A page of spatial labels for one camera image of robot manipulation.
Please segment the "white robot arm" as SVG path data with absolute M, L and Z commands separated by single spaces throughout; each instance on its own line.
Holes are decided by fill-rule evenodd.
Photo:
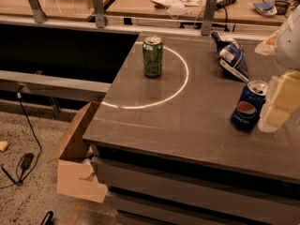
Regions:
M 258 123 L 263 132 L 281 128 L 300 106 L 300 7 L 279 28 L 275 57 L 287 72 L 269 82 Z

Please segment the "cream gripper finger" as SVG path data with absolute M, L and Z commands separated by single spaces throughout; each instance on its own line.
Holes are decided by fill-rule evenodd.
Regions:
M 255 48 L 255 53 L 261 55 L 274 55 L 277 37 L 278 31 L 275 31 L 266 40 L 257 45 L 257 47 Z
M 275 132 L 300 106 L 300 71 L 289 70 L 273 76 L 268 84 L 258 127 L 263 132 Z

